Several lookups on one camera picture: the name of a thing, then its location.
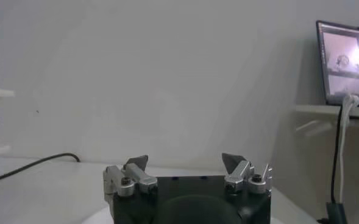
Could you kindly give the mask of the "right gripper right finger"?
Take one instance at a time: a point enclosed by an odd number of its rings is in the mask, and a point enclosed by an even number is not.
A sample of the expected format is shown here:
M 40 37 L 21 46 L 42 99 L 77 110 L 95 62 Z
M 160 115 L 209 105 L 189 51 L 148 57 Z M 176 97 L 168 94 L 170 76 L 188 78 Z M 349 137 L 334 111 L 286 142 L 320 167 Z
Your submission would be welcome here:
M 252 194 L 271 193 L 272 167 L 265 165 L 261 174 L 255 173 L 255 167 L 241 155 L 222 153 L 222 161 L 227 171 L 224 187 L 230 194 L 247 190 Z

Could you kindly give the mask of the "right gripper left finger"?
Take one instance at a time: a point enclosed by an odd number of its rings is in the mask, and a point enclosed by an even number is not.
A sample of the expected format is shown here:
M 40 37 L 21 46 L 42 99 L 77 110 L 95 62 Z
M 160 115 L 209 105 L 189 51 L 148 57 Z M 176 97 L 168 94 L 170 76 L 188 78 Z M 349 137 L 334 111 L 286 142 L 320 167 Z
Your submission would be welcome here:
M 158 187 L 158 180 L 145 172 L 147 163 L 148 156 L 142 155 L 128 159 L 121 169 L 118 166 L 106 167 L 103 171 L 104 194 L 130 197 L 136 186 L 141 193 L 150 194 Z

